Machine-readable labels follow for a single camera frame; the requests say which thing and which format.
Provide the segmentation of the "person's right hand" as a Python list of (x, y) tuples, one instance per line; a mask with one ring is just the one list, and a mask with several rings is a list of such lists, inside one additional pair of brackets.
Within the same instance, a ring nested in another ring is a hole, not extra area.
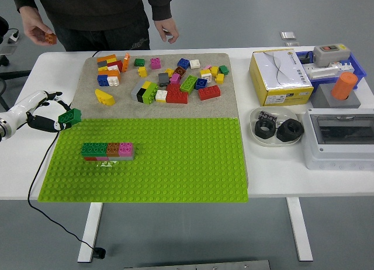
[(53, 31), (44, 24), (38, 9), (31, 6), (23, 6), (19, 9), (22, 18), (24, 34), (36, 45), (49, 46), (45, 41), (45, 34)]

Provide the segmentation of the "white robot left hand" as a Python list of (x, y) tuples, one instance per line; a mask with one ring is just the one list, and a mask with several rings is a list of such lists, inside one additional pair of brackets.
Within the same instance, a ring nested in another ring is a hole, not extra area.
[(1, 113), (1, 140), (12, 137), (17, 129), (21, 128), (24, 124), (28, 124), (33, 129), (50, 133), (57, 133), (72, 127), (71, 122), (63, 123), (39, 115), (33, 115), (33, 112), (37, 108), (49, 105), (48, 101), (59, 103), (67, 112), (71, 110), (60, 99), (62, 94), (62, 92), (48, 93), (46, 91), (37, 91), (21, 100), (7, 112)]

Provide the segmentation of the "person's left hand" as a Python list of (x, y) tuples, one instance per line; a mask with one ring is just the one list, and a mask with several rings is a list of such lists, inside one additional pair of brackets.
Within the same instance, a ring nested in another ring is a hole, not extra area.
[(174, 44), (179, 38), (179, 32), (173, 18), (155, 20), (154, 25), (163, 42)]

